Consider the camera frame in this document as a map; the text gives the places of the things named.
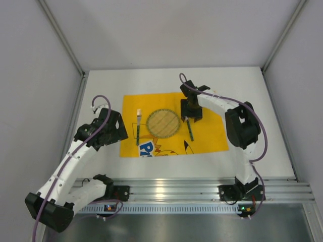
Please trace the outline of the round woven yellow plate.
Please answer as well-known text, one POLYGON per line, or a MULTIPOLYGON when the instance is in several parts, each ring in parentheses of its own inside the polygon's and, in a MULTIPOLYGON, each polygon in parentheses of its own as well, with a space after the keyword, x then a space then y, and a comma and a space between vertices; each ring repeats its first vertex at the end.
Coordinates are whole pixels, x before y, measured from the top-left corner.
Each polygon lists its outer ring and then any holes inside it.
POLYGON ((146 126, 154 137, 167 139, 179 131, 180 119, 173 110, 157 109, 148 116, 146 126))

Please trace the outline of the fork with teal handle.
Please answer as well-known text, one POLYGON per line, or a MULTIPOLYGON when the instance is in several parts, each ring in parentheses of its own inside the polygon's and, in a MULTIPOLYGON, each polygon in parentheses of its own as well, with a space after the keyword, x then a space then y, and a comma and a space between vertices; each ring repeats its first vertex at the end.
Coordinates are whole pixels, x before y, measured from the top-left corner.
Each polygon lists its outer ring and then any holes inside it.
POLYGON ((136 135, 136 145, 139 146, 140 137, 140 122, 142 118, 142 109, 137 109, 137 135, 136 135))

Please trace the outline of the yellow printed cloth placemat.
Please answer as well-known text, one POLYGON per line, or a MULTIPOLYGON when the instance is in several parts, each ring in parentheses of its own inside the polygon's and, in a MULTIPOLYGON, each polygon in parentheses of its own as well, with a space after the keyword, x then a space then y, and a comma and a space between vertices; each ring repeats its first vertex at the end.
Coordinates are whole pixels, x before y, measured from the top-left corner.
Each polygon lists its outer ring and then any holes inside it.
POLYGON ((228 151, 225 127, 220 115, 210 110, 203 111, 203 118, 194 122, 189 119, 194 141, 190 140, 188 128, 180 118, 182 93, 160 93, 126 95, 123 100, 122 118, 128 139, 121 142, 120 156, 123 158, 192 155, 228 151), (137 109, 142 109, 139 146, 136 145, 137 109), (180 119, 180 129, 172 137, 159 139, 147 129, 148 116, 157 109, 173 110, 180 119))

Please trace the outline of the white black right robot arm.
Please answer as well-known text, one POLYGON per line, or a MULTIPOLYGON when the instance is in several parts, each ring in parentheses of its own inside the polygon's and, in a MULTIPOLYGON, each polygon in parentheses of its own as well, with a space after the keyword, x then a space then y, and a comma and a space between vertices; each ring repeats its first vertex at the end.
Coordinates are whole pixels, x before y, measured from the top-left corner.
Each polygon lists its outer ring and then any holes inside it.
POLYGON ((181 100, 181 119, 186 122, 192 118, 202 120, 203 111, 210 110, 225 121, 227 139, 235 149, 236 174, 233 185, 219 187, 222 201, 242 201, 256 195, 261 188, 259 177, 254 170, 256 159, 252 159, 255 144, 265 129, 250 102, 241 102, 233 98, 209 93, 208 86, 196 87, 192 81, 180 74, 181 91, 185 99, 181 100))

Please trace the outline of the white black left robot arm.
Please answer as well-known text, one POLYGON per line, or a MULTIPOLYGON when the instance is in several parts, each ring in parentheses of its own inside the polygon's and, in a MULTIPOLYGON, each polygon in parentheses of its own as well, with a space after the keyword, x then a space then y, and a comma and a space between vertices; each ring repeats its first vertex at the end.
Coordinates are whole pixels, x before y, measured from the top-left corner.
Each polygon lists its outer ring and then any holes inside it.
POLYGON ((95 175, 81 188, 71 191, 80 172, 100 148, 128 138, 119 112, 102 105, 90 124, 80 126, 68 153, 49 180, 36 192, 29 193, 25 204, 33 219, 56 232, 63 232, 75 214, 91 202, 125 202, 129 186, 116 186, 104 174, 95 175))

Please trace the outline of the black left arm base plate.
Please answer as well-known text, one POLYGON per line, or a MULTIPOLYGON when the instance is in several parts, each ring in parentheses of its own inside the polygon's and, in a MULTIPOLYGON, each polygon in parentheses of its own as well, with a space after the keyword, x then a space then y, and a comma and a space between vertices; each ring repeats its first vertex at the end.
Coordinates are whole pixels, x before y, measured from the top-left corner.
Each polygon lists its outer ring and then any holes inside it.
POLYGON ((110 185, 106 188, 104 195, 108 200, 116 199, 127 202, 130 196, 129 186, 110 185))

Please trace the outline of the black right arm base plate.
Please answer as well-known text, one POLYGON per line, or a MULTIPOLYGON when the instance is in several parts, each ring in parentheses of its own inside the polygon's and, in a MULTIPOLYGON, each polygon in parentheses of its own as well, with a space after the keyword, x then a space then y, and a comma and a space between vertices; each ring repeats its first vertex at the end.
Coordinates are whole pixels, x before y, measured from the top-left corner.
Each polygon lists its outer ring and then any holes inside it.
POLYGON ((246 190, 244 186, 239 185, 221 185, 218 186, 220 201, 229 205, 242 201, 260 201, 264 195, 263 187, 256 186, 251 190, 246 190))

